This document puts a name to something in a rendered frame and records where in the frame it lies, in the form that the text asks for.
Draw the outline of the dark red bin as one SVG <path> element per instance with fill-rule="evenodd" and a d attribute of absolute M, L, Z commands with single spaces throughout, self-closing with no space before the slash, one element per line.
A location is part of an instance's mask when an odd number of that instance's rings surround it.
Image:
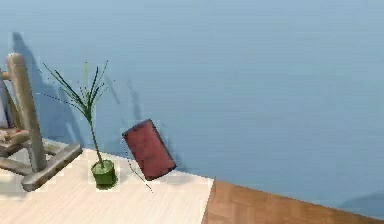
<path fill-rule="evenodd" d="M 177 167 L 151 119 L 134 125 L 122 137 L 147 181 L 167 175 Z"/>

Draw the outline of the green potted house plant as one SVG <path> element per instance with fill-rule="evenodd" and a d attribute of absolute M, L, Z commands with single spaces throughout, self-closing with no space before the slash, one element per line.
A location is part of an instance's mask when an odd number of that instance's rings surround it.
<path fill-rule="evenodd" d="M 53 80 L 59 84 L 59 90 L 64 93 L 68 99 L 64 100 L 48 94 L 46 94 L 46 97 L 70 105 L 79 111 L 87 121 L 92 143 L 95 147 L 95 152 L 97 155 L 97 160 L 92 164 L 90 168 L 91 174 L 98 189 L 110 189 L 117 182 L 115 165 L 111 160 L 102 158 L 96 137 L 96 128 L 94 122 L 94 112 L 96 110 L 97 102 L 108 90 L 108 86 L 104 81 L 108 61 L 105 62 L 102 68 L 99 66 L 96 67 L 95 73 L 91 79 L 88 79 L 88 63 L 85 62 L 85 83 L 78 84 L 77 89 L 75 89 L 58 70 L 51 69 L 46 63 L 44 63 L 43 66 L 49 72 Z"/>

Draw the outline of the pale wooden rack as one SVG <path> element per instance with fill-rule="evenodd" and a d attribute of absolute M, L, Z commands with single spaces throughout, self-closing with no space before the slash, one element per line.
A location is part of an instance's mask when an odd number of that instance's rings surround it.
<path fill-rule="evenodd" d="M 43 144 L 24 57 L 10 53 L 3 79 L 12 84 L 16 102 L 10 101 L 16 127 L 8 129 L 0 141 L 0 169 L 21 175 L 27 192 L 40 188 L 82 152 L 80 144 L 67 146 Z"/>

